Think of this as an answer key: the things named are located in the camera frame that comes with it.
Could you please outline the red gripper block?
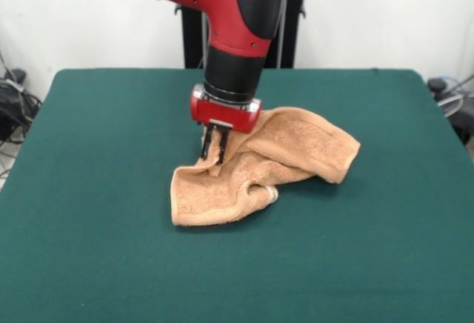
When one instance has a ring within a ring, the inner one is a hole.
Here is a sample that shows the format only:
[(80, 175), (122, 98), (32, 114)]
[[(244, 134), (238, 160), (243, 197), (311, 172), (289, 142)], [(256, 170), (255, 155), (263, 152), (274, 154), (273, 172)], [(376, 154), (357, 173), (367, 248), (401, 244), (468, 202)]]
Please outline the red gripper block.
[(228, 104), (212, 98), (203, 84), (196, 84), (190, 95), (191, 118), (205, 126), (204, 140), (201, 148), (201, 159), (208, 157), (214, 124), (220, 133), (217, 164), (223, 164), (230, 129), (239, 133), (250, 133), (255, 127), (262, 110), (262, 101), (253, 99), (247, 104)]

